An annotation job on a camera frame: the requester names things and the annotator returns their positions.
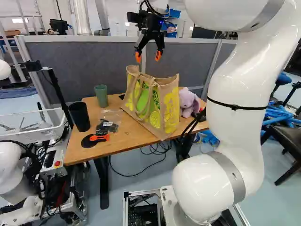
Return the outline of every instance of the plastic bag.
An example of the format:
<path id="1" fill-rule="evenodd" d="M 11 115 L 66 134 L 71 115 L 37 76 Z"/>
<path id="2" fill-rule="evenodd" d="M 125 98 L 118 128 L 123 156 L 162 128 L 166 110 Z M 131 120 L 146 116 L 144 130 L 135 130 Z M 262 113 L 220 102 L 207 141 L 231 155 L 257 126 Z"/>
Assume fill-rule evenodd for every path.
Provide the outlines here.
<path id="1" fill-rule="evenodd" d="M 100 114 L 99 124 L 96 127 L 96 134 L 106 135 L 109 132 L 117 133 L 122 122 L 122 110 L 103 110 Z"/>

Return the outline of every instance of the black disc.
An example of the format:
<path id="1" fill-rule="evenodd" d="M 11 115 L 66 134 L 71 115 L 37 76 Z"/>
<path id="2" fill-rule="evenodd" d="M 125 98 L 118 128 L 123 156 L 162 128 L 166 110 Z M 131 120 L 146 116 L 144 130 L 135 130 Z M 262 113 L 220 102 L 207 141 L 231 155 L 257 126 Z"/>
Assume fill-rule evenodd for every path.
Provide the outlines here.
<path id="1" fill-rule="evenodd" d="M 94 134 L 89 134 L 81 140 L 80 144 L 83 148 L 91 148 L 91 147 L 94 147 L 98 143 L 97 141 L 90 141 L 90 137 L 92 137 L 93 135 Z"/>

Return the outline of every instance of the green cup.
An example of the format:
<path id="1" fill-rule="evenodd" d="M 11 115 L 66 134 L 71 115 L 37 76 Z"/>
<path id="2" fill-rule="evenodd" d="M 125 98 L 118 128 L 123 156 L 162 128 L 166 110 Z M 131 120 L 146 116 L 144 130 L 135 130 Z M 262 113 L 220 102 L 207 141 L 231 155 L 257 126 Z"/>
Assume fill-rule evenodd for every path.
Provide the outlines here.
<path id="1" fill-rule="evenodd" d="M 107 107 L 108 104 L 108 94 L 106 85 L 94 86 L 94 91 L 98 100 L 98 104 L 101 108 Z"/>

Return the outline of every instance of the yellow tote bag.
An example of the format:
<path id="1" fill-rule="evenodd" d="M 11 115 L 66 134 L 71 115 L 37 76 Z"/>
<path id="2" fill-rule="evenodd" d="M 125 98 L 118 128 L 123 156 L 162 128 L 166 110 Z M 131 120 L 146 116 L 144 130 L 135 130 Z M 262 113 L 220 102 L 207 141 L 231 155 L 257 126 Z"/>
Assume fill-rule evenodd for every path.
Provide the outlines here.
<path id="1" fill-rule="evenodd" d="M 155 78 L 127 66 L 127 91 L 121 107 L 160 140 L 177 128 L 180 118 L 179 74 Z"/>

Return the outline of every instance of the orange tool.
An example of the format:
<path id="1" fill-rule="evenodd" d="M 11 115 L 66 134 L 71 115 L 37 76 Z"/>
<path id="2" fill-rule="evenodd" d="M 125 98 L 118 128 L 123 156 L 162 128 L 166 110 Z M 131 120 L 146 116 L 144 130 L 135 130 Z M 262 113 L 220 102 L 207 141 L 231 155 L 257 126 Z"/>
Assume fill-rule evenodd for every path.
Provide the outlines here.
<path id="1" fill-rule="evenodd" d="M 160 50 L 157 50 L 155 61 L 158 62 L 161 59 L 161 56 L 162 56 L 162 52 Z"/>
<path id="2" fill-rule="evenodd" d="M 90 137 L 89 140 L 90 141 L 109 141 L 110 136 L 109 136 L 109 134 L 103 135 L 103 136 L 93 135 L 93 136 Z"/>
<path id="3" fill-rule="evenodd" d="M 138 51 L 136 51 L 135 52 L 135 57 L 136 57 L 137 63 L 141 63 L 141 53 L 139 53 Z"/>

